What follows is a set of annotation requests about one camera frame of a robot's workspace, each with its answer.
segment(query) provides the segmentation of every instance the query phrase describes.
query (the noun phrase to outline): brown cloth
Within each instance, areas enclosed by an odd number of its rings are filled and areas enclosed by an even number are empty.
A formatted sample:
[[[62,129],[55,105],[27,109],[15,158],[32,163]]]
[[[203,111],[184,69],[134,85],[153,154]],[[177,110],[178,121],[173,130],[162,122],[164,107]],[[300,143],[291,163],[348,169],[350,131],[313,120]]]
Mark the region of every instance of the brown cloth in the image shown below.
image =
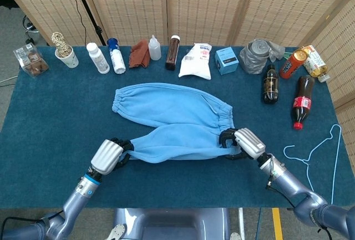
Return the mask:
[[[129,68],[142,66],[148,67],[150,60],[148,41],[141,39],[139,43],[132,46],[131,55],[129,57]]]

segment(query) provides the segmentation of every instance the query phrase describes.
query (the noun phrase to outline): blue box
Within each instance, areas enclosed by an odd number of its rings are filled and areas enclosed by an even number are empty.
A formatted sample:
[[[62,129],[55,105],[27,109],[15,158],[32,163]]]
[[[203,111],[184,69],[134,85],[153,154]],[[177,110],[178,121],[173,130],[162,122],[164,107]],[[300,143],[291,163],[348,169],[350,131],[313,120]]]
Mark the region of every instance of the blue box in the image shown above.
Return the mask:
[[[221,75],[234,72],[239,64],[231,47],[216,51],[215,62]]]

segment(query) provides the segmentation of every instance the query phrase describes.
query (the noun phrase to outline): plastic bottle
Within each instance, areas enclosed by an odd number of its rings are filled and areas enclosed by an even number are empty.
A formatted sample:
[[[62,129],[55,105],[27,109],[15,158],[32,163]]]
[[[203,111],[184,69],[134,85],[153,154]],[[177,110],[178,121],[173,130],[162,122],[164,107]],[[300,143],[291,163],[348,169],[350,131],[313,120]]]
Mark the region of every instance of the plastic bottle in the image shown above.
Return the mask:
[[[267,67],[263,78],[263,93],[262,98],[265,103],[274,104],[278,99],[278,74],[275,71],[275,66],[270,64]]]
[[[171,36],[171,40],[169,43],[168,55],[166,57],[165,68],[167,70],[175,70],[176,59],[178,58],[180,46],[180,37],[178,35]]]
[[[109,46],[113,70],[116,74],[124,73],[126,71],[126,66],[124,65],[120,47],[118,46],[118,40],[110,38],[107,40],[107,45]]]
[[[96,65],[97,69],[101,74],[106,74],[110,70],[110,66],[107,63],[105,56],[102,54],[101,50],[96,43],[90,42],[87,45],[87,50],[91,60]]]
[[[322,60],[319,53],[316,51],[313,45],[308,45],[302,48],[308,55],[307,60],[304,62],[304,66],[309,74],[318,78],[319,82],[325,82],[331,77],[327,74],[328,66]]]
[[[149,48],[150,59],[157,61],[161,58],[160,43],[154,37],[154,35],[151,36],[151,39],[148,44],[148,48]]]
[[[293,102],[293,128],[301,130],[303,128],[302,122],[308,116],[312,100],[312,89],[315,84],[314,78],[310,75],[301,76],[298,80],[298,93],[295,101]]]
[[[285,64],[280,68],[279,75],[282,78],[290,78],[295,71],[306,61],[307,53],[302,50],[295,50],[286,60]]]

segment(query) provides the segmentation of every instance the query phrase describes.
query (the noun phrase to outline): red label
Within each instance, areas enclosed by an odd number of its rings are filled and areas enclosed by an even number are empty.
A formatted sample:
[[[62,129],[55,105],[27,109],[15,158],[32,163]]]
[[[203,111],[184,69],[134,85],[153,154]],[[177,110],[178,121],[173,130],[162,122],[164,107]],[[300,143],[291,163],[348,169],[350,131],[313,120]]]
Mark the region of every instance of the red label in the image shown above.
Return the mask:
[[[293,102],[293,107],[305,107],[308,110],[311,108],[312,101],[306,97],[297,97]]]

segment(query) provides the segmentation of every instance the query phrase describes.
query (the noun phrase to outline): cola bottle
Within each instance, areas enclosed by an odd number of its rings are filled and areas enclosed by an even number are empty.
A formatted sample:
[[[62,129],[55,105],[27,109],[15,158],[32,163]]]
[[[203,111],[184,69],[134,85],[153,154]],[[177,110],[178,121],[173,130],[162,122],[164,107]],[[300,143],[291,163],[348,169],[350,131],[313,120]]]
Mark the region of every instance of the cola bottle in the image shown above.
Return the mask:
[[[303,128],[302,122],[308,116],[312,100],[312,89],[315,84],[314,78],[310,75],[301,76],[298,79],[298,93],[293,102],[293,128],[301,130]]]

